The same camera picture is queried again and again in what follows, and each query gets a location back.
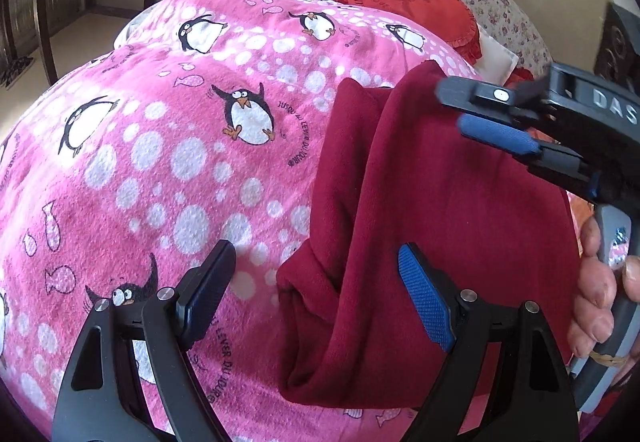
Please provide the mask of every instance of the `black speaker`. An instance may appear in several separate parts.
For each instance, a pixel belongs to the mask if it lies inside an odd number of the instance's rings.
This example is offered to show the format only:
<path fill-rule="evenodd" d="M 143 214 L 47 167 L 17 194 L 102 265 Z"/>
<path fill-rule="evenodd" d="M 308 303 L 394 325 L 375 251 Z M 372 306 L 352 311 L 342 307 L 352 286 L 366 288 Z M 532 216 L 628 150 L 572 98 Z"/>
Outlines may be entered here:
<path fill-rule="evenodd" d="M 640 95 L 640 18 L 612 2 L 593 72 Z"/>

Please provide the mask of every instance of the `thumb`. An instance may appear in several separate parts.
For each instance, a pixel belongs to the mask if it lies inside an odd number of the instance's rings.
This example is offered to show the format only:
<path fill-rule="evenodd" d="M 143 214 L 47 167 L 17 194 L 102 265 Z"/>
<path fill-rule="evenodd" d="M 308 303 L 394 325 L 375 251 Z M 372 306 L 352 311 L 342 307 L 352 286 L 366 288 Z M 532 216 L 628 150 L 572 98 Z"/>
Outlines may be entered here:
<path fill-rule="evenodd" d="M 627 257 L 622 281 L 629 299 L 640 303 L 640 259 L 638 257 Z"/>

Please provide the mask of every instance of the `penguin beak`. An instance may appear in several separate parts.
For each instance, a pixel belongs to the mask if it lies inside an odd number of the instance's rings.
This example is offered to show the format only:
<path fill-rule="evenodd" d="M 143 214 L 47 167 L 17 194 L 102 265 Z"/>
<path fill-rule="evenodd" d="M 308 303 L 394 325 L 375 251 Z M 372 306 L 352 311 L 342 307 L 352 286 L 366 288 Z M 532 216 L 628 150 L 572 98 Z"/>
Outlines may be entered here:
<path fill-rule="evenodd" d="M 238 101 L 238 104 L 240 105 L 240 108 L 244 108 L 245 105 L 248 106 L 249 108 L 251 108 L 251 101 L 249 101 L 249 98 L 239 97 L 236 100 Z"/>

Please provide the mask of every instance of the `folded maroon fabric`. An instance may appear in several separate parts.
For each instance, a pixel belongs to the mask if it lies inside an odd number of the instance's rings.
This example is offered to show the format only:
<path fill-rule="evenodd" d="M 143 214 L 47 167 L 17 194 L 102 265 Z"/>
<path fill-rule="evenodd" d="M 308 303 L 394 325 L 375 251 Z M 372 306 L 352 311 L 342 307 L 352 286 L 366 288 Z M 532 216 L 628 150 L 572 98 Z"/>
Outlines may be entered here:
<path fill-rule="evenodd" d="M 338 87 L 314 185 L 310 238 L 278 270 L 280 391 L 329 408 L 419 406 L 444 361 L 398 275 L 417 242 L 461 288 L 540 303 L 562 355 L 578 249 L 566 194 L 460 136 L 434 96 L 437 63 L 390 89 Z M 492 368 L 477 394 L 487 393 Z"/>

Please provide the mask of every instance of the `pink blanket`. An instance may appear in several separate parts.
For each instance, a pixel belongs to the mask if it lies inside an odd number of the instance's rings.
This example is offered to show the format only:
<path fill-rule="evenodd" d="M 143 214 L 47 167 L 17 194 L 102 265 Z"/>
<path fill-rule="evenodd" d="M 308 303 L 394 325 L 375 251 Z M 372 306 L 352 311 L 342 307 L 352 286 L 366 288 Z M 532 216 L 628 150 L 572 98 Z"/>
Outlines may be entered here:
<path fill-rule="evenodd" d="M 475 77 L 426 29 L 377 10 L 163 0 L 123 47 L 43 94 L 0 146 L 0 372 L 41 430 L 92 303 L 175 285 L 222 238 L 236 274 L 190 356 L 233 440 L 399 440 L 411 411 L 278 395 L 275 275 L 308 236 L 337 84 L 393 86 L 429 58 Z M 154 421 L 171 431 L 145 344 L 135 350 Z"/>

